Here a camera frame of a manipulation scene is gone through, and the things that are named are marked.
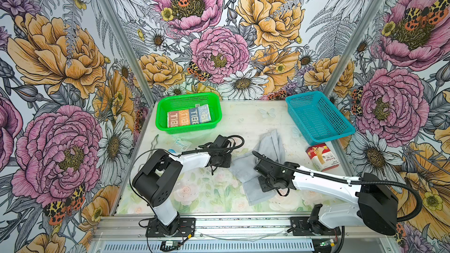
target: pink peony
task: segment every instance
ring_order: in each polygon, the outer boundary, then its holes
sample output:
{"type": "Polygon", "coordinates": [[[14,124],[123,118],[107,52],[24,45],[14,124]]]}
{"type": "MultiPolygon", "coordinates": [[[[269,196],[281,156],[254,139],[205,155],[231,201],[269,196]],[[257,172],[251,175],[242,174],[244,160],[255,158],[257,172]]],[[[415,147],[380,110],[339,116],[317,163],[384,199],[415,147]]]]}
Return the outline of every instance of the pink peony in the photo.
{"type": "Polygon", "coordinates": [[[363,87],[363,115],[356,124],[361,132],[385,138],[388,146],[407,144],[427,121],[430,108],[423,96],[419,77],[407,69],[376,70],[363,87]]]}
{"type": "Polygon", "coordinates": [[[22,129],[22,116],[8,99],[0,97],[0,171],[13,154],[14,138],[22,129]]]}
{"type": "Polygon", "coordinates": [[[215,83],[222,83],[224,77],[238,70],[243,71],[248,66],[250,54],[247,42],[226,28],[209,28],[190,46],[192,61],[200,70],[210,73],[215,83]]]}
{"type": "Polygon", "coordinates": [[[172,0],[154,0],[156,4],[154,4],[154,9],[158,12],[163,11],[165,8],[170,8],[174,13],[173,19],[168,19],[167,23],[171,26],[172,30],[179,35],[189,35],[190,33],[200,32],[206,30],[209,26],[214,26],[219,23],[221,20],[222,14],[222,5],[223,0],[199,0],[196,2],[198,6],[203,5],[204,10],[202,11],[202,7],[196,7],[197,10],[193,8],[190,9],[192,13],[196,13],[197,15],[189,15],[187,17],[176,17],[176,10],[173,11],[172,8],[172,0]]]}
{"type": "Polygon", "coordinates": [[[420,71],[436,63],[450,51],[450,15],[436,25],[426,24],[414,31],[405,29],[405,10],[419,8],[423,10],[436,0],[399,0],[391,8],[391,14],[384,18],[383,36],[378,45],[378,54],[383,60],[389,60],[398,67],[409,67],[420,71]]]}
{"type": "Polygon", "coordinates": [[[91,190],[100,176],[98,141],[102,129],[80,107],[64,105],[30,121],[17,140],[17,163],[12,185],[15,196],[37,199],[43,206],[64,201],[85,184],[91,190]]]}

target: bandage box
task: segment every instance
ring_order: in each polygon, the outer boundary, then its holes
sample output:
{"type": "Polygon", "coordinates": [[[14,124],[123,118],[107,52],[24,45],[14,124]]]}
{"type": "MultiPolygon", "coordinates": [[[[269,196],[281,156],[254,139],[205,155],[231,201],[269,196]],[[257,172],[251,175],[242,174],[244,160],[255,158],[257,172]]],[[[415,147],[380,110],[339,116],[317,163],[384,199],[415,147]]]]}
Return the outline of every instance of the bandage box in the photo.
{"type": "Polygon", "coordinates": [[[326,171],[339,166],[339,160],[325,143],[310,146],[307,154],[317,171],[326,171]]]}

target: gray towel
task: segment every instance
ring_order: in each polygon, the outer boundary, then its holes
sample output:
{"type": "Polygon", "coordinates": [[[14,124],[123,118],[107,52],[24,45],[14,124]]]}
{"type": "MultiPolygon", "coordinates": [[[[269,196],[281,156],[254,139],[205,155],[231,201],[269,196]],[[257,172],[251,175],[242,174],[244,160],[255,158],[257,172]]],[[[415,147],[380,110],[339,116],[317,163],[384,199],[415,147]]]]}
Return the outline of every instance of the gray towel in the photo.
{"type": "MultiPolygon", "coordinates": [[[[284,148],[277,130],[261,135],[260,142],[253,150],[267,156],[271,160],[284,163],[284,148]]],[[[250,151],[235,158],[229,168],[229,171],[242,182],[250,206],[266,201],[277,193],[275,190],[261,191],[258,182],[260,173],[253,169],[256,165],[256,159],[256,156],[250,151]]]]}

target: vent grille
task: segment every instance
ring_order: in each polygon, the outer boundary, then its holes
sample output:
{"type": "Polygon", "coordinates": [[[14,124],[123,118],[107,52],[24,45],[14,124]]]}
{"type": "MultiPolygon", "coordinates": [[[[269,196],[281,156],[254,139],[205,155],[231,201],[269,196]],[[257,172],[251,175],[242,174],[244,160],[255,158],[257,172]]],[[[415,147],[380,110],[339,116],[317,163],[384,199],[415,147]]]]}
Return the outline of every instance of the vent grille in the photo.
{"type": "MultiPolygon", "coordinates": [[[[161,252],[161,240],[149,240],[153,253],[161,252]]],[[[251,241],[225,240],[189,240],[179,250],[179,253],[210,253],[212,250],[221,252],[311,252],[314,251],[311,239],[264,239],[251,241]]],[[[149,253],[146,241],[107,241],[102,253],[149,253]]]]}

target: black cable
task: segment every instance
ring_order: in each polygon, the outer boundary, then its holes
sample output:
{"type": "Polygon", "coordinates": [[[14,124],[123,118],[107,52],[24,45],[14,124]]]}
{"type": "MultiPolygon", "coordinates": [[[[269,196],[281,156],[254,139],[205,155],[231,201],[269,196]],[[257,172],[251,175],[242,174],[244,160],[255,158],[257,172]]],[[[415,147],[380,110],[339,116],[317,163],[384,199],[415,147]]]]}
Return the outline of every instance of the black cable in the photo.
{"type": "Polygon", "coordinates": [[[280,191],[277,189],[277,193],[278,193],[280,196],[288,196],[290,190],[291,190],[291,189],[288,188],[288,192],[287,192],[285,195],[282,195],[282,194],[280,193],[280,191]]]}
{"type": "Polygon", "coordinates": [[[339,246],[337,247],[336,251],[334,251],[333,253],[339,253],[342,249],[342,247],[344,246],[344,238],[345,238],[345,227],[342,226],[341,227],[341,241],[339,242],[339,246]]]}
{"type": "Polygon", "coordinates": [[[314,177],[319,177],[319,178],[330,180],[330,181],[333,181],[333,182],[338,182],[338,183],[342,183],[342,184],[351,184],[351,185],[364,185],[364,186],[367,186],[367,185],[398,186],[400,188],[408,190],[409,192],[411,192],[413,194],[414,198],[416,199],[416,207],[408,215],[402,216],[402,217],[398,217],[397,218],[397,222],[404,222],[404,221],[407,221],[409,219],[412,219],[415,216],[417,216],[420,213],[420,211],[422,210],[423,202],[422,202],[422,198],[420,197],[419,192],[416,191],[415,189],[413,189],[412,187],[406,185],[406,184],[402,184],[402,183],[394,182],[394,181],[387,181],[387,180],[382,180],[382,181],[380,180],[380,181],[373,181],[373,182],[368,182],[368,181],[350,181],[350,182],[348,182],[347,180],[344,180],[344,179],[339,179],[339,178],[323,175],[323,174],[320,174],[320,173],[303,171],[303,170],[299,170],[299,169],[296,169],[296,168],[291,168],[291,167],[285,166],[283,164],[279,164],[278,162],[275,162],[275,161],[273,161],[271,159],[268,159],[264,155],[260,155],[256,151],[252,151],[252,154],[254,156],[256,156],[257,158],[261,159],[261,160],[270,162],[273,165],[276,165],[276,166],[279,166],[279,167],[283,167],[284,169],[291,170],[291,171],[298,172],[298,173],[305,174],[305,175],[311,175],[311,176],[314,176],[314,177]]]}

